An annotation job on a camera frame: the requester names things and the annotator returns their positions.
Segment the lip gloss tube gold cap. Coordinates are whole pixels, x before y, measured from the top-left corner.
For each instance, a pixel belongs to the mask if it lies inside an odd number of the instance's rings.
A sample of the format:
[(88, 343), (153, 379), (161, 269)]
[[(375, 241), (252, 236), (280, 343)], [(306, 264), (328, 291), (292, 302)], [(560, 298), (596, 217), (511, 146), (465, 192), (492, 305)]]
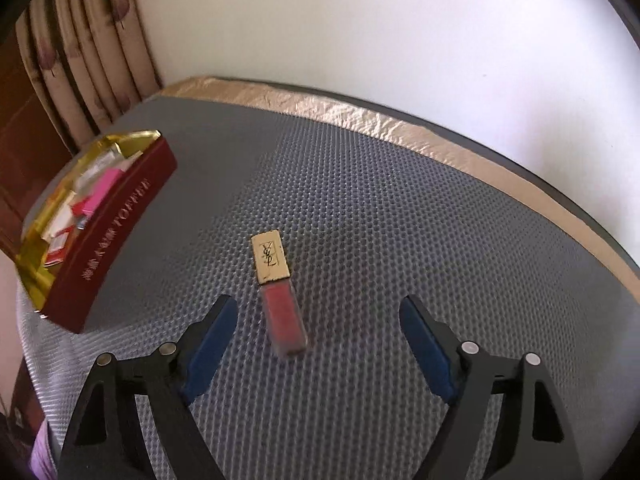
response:
[(272, 230), (250, 239), (256, 278), (262, 296), (269, 339), (282, 358), (296, 356), (308, 346), (308, 335), (291, 281), (281, 235)]

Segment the pink rectangular box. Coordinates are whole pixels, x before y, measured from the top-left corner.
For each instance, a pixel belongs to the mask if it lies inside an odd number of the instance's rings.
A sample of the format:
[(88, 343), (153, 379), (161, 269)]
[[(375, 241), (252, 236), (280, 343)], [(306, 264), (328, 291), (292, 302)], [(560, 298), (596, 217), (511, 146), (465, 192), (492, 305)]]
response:
[(111, 188), (114, 184), (124, 175), (124, 172), (120, 168), (110, 168), (107, 169), (104, 174), (96, 181), (92, 189), (92, 194), (89, 196), (88, 200), (85, 201), (84, 206), (82, 206), (81, 213), (90, 218), (96, 208), (100, 206), (100, 203), (103, 202), (104, 198), (111, 191)]

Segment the purple cloth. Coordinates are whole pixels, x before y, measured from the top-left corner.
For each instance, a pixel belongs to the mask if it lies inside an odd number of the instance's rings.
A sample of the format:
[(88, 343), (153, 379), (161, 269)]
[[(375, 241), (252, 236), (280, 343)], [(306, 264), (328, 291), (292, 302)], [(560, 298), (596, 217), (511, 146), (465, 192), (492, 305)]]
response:
[(32, 454), (29, 457), (29, 469), (38, 480), (56, 480), (58, 478), (50, 445), (49, 425), (46, 420), (40, 425), (35, 437)]

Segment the dark red toffee box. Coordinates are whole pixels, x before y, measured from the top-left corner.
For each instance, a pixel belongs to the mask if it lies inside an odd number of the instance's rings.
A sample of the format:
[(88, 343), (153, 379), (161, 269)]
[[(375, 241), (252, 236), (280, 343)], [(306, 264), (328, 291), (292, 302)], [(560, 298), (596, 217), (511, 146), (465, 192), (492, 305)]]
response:
[[(82, 206), (107, 169), (124, 175), (94, 214)], [(108, 269), (147, 206), (177, 169), (157, 130), (112, 133), (89, 144), (44, 194), (15, 257), (32, 308), (80, 333)]]

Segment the grey honeycomb mesh mat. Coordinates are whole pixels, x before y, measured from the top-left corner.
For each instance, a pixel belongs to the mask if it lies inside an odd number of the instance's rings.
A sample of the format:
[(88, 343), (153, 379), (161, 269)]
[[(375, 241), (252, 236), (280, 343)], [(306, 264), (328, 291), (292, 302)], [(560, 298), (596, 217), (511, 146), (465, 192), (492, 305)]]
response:
[[(230, 479), (408, 479), (447, 408), (402, 336), (401, 299), (495, 356), (540, 355), (582, 471), (639, 420), (639, 306), (560, 228), (482, 181), (323, 122), (159, 96), (117, 131), (156, 129), (177, 169), (72, 334), (17, 297), (26, 363), (63, 439), (94, 359), (145, 356), (233, 296), (239, 321), (192, 413)], [(278, 230), (308, 335), (269, 339), (250, 239)]]

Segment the beige patterned curtain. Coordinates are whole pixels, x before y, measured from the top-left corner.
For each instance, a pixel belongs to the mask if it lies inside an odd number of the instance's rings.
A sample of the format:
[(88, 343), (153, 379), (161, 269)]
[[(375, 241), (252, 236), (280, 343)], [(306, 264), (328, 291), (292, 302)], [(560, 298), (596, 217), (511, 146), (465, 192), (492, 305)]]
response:
[(137, 0), (28, 0), (15, 32), (32, 88), (72, 152), (162, 86)]

